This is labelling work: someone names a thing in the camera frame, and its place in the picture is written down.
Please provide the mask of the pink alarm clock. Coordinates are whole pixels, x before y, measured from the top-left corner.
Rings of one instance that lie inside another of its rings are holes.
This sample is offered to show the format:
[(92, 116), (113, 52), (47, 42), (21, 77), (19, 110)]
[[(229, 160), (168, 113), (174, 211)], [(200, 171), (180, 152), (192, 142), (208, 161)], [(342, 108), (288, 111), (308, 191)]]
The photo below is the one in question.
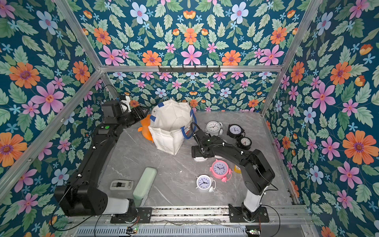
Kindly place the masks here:
[(229, 165), (226, 162), (217, 159), (211, 165), (210, 172), (214, 178), (220, 179), (224, 183), (227, 183), (233, 175), (233, 171), (230, 169)]

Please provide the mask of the white twin-bell alarm clock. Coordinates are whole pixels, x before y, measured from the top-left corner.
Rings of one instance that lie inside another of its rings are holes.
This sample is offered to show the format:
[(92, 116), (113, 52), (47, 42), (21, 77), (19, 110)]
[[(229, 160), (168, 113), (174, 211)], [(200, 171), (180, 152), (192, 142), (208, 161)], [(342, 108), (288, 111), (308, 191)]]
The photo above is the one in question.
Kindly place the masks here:
[(224, 132), (223, 124), (221, 122), (218, 122), (218, 121), (208, 122), (205, 130), (211, 136), (221, 136)]

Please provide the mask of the small white purple-face clock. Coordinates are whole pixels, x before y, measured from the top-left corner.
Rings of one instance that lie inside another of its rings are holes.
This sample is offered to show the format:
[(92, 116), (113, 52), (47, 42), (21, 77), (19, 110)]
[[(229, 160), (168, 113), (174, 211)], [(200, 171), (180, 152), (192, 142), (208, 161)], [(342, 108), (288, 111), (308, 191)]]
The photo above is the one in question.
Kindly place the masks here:
[(203, 193), (212, 193), (216, 189), (216, 181), (208, 175), (200, 175), (196, 179), (196, 188)]

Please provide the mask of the white canvas tote bag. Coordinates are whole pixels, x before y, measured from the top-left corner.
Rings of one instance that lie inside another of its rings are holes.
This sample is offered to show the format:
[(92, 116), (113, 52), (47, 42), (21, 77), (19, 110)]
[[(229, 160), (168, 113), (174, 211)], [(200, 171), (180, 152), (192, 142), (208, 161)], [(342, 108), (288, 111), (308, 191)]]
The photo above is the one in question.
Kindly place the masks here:
[(190, 124), (197, 122), (187, 102), (172, 99), (159, 103), (152, 109), (149, 131), (157, 149), (176, 155), (184, 140), (190, 139)]

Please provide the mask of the yellow square alarm clock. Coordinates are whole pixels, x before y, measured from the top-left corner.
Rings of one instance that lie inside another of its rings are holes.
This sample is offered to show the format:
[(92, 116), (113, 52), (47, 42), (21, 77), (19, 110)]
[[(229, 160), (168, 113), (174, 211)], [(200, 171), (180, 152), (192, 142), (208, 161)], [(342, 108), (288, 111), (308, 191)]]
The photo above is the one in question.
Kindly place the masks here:
[(235, 172), (235, 173), (238, 173), (238, 174), (241, 174), (241, 169), (240, 169), (240, 167), (238, 167), (237, 165), (235, 165), (235, 167), (234, 167), (234, 172)]

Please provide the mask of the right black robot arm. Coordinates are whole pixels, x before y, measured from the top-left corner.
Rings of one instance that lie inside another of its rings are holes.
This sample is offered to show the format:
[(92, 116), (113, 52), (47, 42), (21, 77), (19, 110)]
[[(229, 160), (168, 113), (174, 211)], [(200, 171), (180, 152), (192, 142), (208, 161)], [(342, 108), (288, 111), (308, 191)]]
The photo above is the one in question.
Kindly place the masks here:
[(239, 214), (251, 221), (262, 205), (262, 198), (275, 178), (275, 173), (264, 154), (255, 149), (244, 150), (229, 144), (218, 136), (211, 136), (195, 123), (191, 122), (190, 130), (196, 146), (191, 147), (193, 159), (221, 157), (239, 167), (243, 182), (247, 188), (246, 197)]

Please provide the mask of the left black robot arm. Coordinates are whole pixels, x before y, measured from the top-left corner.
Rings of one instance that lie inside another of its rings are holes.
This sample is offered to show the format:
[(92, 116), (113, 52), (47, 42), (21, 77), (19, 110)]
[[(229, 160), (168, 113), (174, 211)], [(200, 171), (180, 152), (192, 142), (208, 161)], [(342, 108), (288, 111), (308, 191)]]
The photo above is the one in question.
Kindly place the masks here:
[(98, 188), (105, 166), (125, 128), (146, 118), (149, 109), (137, 106), (123, 110), (125, 102), (111, 100), (102, 105), (103, 121), (96, 126), (90, 147), (66, 185), (54, 197), (68, 217), (122, 215), (133, 221), (138, 211), (133, 199), (112, 198)]

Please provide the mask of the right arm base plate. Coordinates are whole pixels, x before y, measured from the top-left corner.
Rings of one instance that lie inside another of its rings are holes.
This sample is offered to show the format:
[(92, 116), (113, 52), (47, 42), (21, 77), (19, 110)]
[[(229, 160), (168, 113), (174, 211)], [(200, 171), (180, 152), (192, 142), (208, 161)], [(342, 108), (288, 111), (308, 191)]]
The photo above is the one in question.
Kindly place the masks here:
[(269, 216), (267, 209), (260, 205), (256, 211), (249, 211), (244, 205), (228, 205), (229, 218), (231, 223), (268, 223)]

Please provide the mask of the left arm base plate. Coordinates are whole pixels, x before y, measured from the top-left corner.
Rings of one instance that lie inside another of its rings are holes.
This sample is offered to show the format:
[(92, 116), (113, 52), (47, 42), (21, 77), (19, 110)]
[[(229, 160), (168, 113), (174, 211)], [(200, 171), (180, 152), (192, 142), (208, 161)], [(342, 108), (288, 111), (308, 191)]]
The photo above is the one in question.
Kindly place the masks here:
[(132, 208), (125, 214), (115, 214), (111, 218), (111, 224), (147, 224), (152, 218), (151, 207)]

